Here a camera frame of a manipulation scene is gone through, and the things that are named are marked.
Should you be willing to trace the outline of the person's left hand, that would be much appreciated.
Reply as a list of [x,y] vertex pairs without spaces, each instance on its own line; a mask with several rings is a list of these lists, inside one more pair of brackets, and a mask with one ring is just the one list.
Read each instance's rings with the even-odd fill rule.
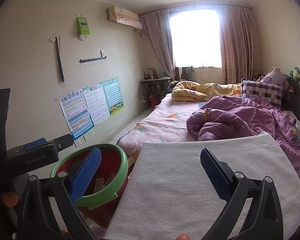
[[6,207],[14,207],[19,202],[19,197],[14,192],[4,192],[1,194],[1,200]]

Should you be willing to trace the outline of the person's right hand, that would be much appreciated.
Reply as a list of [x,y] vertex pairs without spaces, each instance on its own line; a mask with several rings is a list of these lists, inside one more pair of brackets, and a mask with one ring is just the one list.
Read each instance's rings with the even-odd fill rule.
[[178,235],[175,240],[190,240],[190,236],[186,233]]

